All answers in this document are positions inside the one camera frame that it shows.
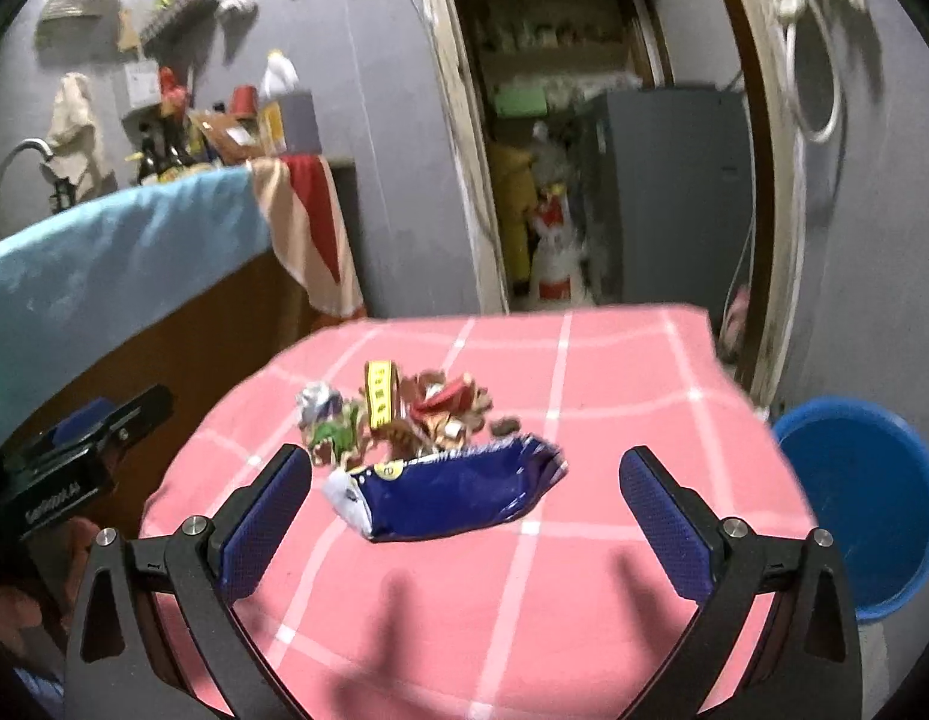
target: plaid tablecloth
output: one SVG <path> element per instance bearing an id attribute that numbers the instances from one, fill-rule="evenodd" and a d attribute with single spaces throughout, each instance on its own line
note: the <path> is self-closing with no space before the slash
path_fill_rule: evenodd
<path id="1" fill-rule="evenodd" d="M 315 720 L 614 718 L 695 611 L 677 597 L 618 490 L 621 453 L 648 445 L 679 483 L 761 533 L 813 517 L 765 425 L 715 360 L 707 317 L 629 307 L 482 319 L 352 322 L 306 338 L 208 414 L 149 502 L 144 535 L 213 514 L 282 442 L 294 394 L 355 394 L 369 359 L 469 371 L 495 415 L 558 443 L 566 479 L 519 522 L 370 544 L 312 495 L 237 614 Z M 712 692 L 741 675 L 758 600 Z M 175 607 L 162 605 L 197 694 L 224 707 Z"/>

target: blue plastic basin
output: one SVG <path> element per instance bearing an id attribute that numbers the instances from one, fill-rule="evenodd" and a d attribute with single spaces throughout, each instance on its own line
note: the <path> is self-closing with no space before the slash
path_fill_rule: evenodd
<path id="1" fill-rule="evenodd" d="M 929 449 L 873 403 L 817 398 L 774 425 L 821 527 L 834 534 L 858 620 L 901 608 L 929 573 Z"/>

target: gray refrigerator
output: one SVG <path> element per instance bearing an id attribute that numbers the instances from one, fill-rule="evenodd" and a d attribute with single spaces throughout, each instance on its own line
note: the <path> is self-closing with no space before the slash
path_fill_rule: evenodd
<path id="1" fill-rule="evenodd" d="M 754 200 L 744 96 L 608 92 L 585 108 L 578 149 L 595 302 L 690 303 L 720 327 L 732 279 L 749 279 Z"/>

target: red cup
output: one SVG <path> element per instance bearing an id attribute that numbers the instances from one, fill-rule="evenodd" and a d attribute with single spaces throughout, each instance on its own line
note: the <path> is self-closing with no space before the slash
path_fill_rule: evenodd
<path id="1" fill-rule="evenodd" d="M 258 115 L 258 90 L 253 86 L 239 86 L 231 95 L 231 115 L 242 119 Z"/>

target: yellow circle logo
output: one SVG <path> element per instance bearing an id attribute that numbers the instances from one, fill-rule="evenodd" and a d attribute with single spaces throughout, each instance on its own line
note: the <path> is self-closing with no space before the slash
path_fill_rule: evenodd
<path id="1" fill-rule="evenodd" d="M 386 482 L 393 482 L 404 472 L 404 461 L 392 460 L 388 463 L 376 463 L 374 472 Z"/>

